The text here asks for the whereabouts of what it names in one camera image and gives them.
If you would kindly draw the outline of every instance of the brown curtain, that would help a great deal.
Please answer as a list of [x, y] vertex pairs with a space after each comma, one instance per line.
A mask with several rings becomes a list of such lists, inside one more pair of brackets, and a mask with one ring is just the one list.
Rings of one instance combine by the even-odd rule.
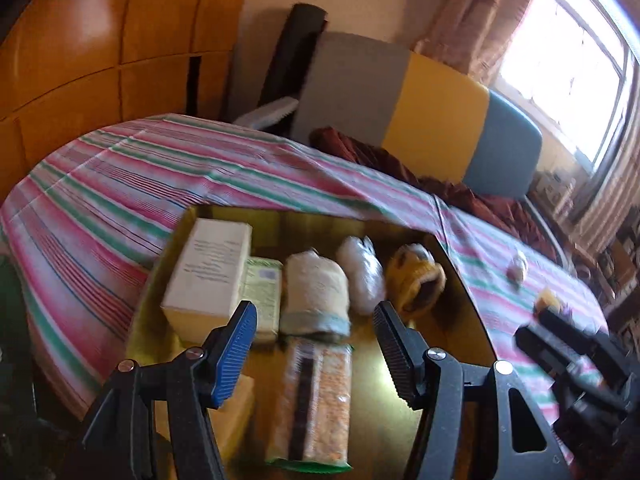
[[628, 114], [620, 148], [587, 211], [575, 226], [572, 239], [591, 256], [604, 250], [622, 225], [640, 192], [640, 89], [636, 84], [630, 96]]
[[531, 0], [447, 0], [414, 51], [490, 84]]

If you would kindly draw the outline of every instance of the tablecloth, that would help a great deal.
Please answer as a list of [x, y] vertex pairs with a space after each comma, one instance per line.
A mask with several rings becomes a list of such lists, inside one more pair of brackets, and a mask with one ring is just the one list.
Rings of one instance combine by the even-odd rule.
[[[513, 343], [548, 286], [583, 326], [606, 326], [587, 287], [509, 235], [389, 176], [307, 146], [226, 123], [169, 114], [95, 130], [41, 161], [0, 209], [0, 250], [17, 267], [34, 357], [83, 416], [123, 357], [146, 277], [191, 204], [212, 202], [385, 219], [434, 233], [500, 359], [546, 418], [542, 371]], [[516, 250], [529, 275], [506, 277]]]

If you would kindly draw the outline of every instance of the white armrest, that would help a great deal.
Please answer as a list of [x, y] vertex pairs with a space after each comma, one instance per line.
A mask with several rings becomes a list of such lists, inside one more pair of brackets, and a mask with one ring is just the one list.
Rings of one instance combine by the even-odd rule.
[[253, 130], [261, 130], [278, 124], [284, 117], [292, 114], [298, 108], [298, 100], [293, 97], [281, 97], [265, 104], [251, 112], [238, 117], [234, 124], [245, 126]]

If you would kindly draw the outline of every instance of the blue headboard panel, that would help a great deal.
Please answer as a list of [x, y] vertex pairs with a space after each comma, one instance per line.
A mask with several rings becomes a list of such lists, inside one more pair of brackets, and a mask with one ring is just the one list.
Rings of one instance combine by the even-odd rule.
[[542, 134], [518, 107], [489, 90], [484, 128], [462, 180], [473, 192], [522, 198], [540, 158]]

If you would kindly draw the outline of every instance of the wooden panel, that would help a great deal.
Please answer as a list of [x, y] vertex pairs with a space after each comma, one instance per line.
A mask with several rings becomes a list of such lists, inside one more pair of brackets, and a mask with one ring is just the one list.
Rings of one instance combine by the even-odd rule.
[[244, 0], [200, 0], [192, 52], [231, 50]]
[[123, 65], [124, 121], [166, 112], [184, 113], [189, 56], [171, 56]]
[[32, 0], [18, 19], [17, 105], [115, 66], [126, 0]]
[[5, 119], [0, 122], [0, 203], [26, 175], [20, 124], [16, 119]]
[[15, 109], [15, 65], [19, 26], [9, 32], [0, 44], [0, 119]]
[[129, 0], [122, 62], [186, 54], [198, 0]]
[[198, 117], [220, 118], [230, 56], [228, 52], [203, 54], [198, 79]]
[[18, 115], [28, 167], [87, 132], [120, 122], [118, 70], [88, 75], [22, 108]]

